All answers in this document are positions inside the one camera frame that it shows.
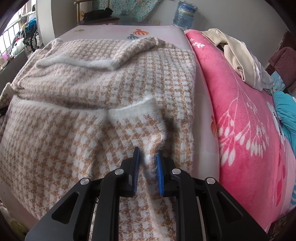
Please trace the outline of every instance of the chair seat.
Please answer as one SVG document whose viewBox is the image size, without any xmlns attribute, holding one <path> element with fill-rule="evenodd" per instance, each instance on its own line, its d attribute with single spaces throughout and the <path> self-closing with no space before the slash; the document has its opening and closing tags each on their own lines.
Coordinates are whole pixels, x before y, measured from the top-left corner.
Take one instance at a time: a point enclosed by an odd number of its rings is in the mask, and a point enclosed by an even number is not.
<svg viewBox="0 0 296 241">
<path fill-rule="evenodd" d="M 115 22 L 118 21 L 118 17 L 107 17 L 107 18 L 100 18 L 100 19 L 95 19 L 95 20 L 81 20 L 77 24 L 78 25 L 99 25 L 99 24 L 104 24 L 104 22 Z"/>
</svg>

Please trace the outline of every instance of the maroon towel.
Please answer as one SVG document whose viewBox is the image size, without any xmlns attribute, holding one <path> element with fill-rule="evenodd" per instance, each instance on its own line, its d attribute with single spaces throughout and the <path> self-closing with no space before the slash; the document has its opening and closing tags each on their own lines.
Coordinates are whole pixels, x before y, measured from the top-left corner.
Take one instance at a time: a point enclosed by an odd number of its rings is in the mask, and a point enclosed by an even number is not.
<svg viewBox="0 0 296 241">
<path fill-rule="evenodd" d="M 296 87 L 296 51 L 284 47 L 270 58 L 269 63 L 279 73 L 291 94 Z"/>
</svg>

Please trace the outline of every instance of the pink blanket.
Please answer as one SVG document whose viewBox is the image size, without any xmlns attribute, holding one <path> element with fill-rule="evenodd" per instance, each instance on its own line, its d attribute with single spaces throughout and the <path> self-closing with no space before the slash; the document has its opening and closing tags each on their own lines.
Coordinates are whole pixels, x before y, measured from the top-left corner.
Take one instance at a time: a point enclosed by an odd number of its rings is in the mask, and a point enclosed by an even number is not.
<svg viewBox="0 0 296 241">
<path fill-rule="evenodd" d="M 186 32 L 213 104 L 220 183 L 267 232 L 289 210 L 295 157 L 281 131 L 272 97 L 245 84 L 221 50 L 199 31 Z"/>
</svg>

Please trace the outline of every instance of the knitted garment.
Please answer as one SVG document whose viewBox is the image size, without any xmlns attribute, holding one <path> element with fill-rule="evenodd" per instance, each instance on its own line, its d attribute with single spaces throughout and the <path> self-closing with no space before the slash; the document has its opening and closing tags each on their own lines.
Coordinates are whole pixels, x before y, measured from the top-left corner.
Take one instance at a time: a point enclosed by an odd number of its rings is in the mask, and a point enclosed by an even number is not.
<svg viewBox="0 0 296 241">
<path fill-rule="evenodd" d="M 104 177 L 138 146 L 138 189 L 120 199 L 120 240 L 174 240 L 173 203 L 159 196 L 155 154 L 162 148 L 177 167 L 192 169 L 195 70 L 191 51 L 154 37 L 52 41 L 12 83 L 0 177 L 41 218 L 79 179 Z"/>
</svg>

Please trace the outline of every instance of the green floral fabric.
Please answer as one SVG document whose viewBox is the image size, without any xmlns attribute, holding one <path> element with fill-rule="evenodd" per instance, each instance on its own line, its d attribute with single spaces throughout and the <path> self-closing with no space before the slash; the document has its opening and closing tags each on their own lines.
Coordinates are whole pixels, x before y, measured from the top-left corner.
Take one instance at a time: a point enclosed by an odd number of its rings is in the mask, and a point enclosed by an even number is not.
<svg viewBox="0 0 296 241">
<path fill-rule="evenodd" d="M 112 16 L 126 16 L 137 22 L 143 21 L 148 14 L 162 0 L 110 0 L 110 8 L 113 10 Z M 105 9 L 107 0 L 93 1 L 92 9 Z"/>
</svg>

